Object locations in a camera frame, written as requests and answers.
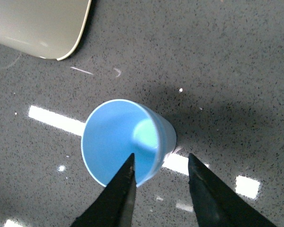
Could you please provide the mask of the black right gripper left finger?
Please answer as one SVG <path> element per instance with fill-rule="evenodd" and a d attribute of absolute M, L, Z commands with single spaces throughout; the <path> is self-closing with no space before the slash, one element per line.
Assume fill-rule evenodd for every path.
<path fill-rule="evenodd" d="M 94 203 L 72 227 L 130 227 L 135 204 L 134 154 L 130 154 Z"/>

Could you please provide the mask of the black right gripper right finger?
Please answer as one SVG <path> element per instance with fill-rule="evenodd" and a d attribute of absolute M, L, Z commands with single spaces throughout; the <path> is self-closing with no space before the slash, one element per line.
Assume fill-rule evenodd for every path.
<path fill-rule="evenodd" d="M 188 156 L 189 189 L 200 227 L 274 227 L 192 153 Z"/>

